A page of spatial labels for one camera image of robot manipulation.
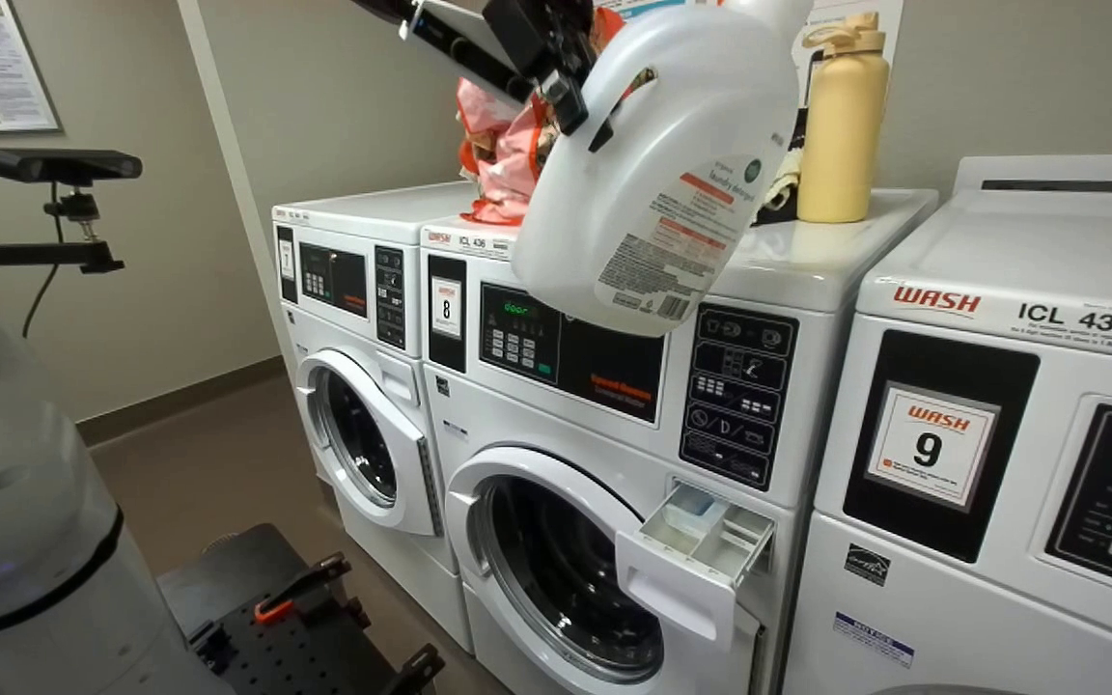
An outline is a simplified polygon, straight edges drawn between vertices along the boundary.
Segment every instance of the beige wall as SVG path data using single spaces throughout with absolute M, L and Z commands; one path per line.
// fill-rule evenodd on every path
M 456 177 L 456 74 L 350 0 L 178 0 L 277 342 L 271 203 Z
M 233 213 L 199 85 L 165 0 L 14 0 L 63 136 L 0 146 L 121 146 L 138 181 L 98 184 L 100 231 L 121 275 L 63 271 L 31 346 L 73 415 L 206 383 L 273 356 L 264 296 Z M 0 181 L 0 238 L 49 238 L 45 189 Z M 0 271 L 0 325 L 19 315 L 42 271 Z
M 880 181 L 954 181 L 960 153 L 1112 149 L 1112 0 L 906 0 Z

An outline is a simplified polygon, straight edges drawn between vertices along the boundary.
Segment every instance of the washing machine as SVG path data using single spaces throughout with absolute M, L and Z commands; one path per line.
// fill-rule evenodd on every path
M 345 531 L 458 644 L 470 635 L 418 360 L 418 225 L 470 199 L 470 184 L 418 184 L 273 209 L 293 397 L 317 475 Z
M 1112 177 L 1057 175 L 956 191 L 863 279 L 793 695 L 1112 691 Z
M 775 691 L 854 291 L 929 203 L 748 231 L 663 338 L 533 302 L 510 231 L 423 229 L 445 526 L 501 684 Z

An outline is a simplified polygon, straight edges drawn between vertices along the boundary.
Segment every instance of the yellow bottle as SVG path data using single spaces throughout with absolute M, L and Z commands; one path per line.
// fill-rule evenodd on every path
M 804 40 L 824 49 L 809 74 L 809 119 L 798 170 L 798 218 L 858 225 L 870 216 L 878 136 L 889 94 L 878 10 Z

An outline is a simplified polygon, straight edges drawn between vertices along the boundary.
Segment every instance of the washer top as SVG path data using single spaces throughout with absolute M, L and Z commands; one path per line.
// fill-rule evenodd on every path
M 766 225 L 748 229 L 705 296 L 744 296 L 834 311 L 851 303 L 863 271 L 934 209 L 929 189 L 880 189 L 863 225 Z M 439 216 L 423 247 L 510 261 L 517 229 Z
M 870 271 L 858 307 L 1112 350 L 1112 191 L 960 191 Z
M 277 225 L 310 225 L 310 229 L 350 229 L 355 235 L 410 235 L 418 238 L 418 225 L 437 216 L 456 216 L 470 209 L 479 184 L 470 181 L 437 181 L 437 184 L 410 184 L 410 189 L 378 189 L 378 191 L 350 191 L 350 198 L 317 198 L 317 199 L 291 199 L 273 209 Z

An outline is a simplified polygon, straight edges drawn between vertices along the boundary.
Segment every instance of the gray floor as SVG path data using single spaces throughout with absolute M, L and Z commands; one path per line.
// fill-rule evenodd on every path
M 282 377 L 98 444 L 93 460 L 153 570 L 273 520 L 305 561 L 347 553 L 355 569 L 347 589 L 362 598 L 374 621 L 367 633 L 394 662 L 434 642 L 449 661 L 437 691 L 506 691 L 336 527 Z

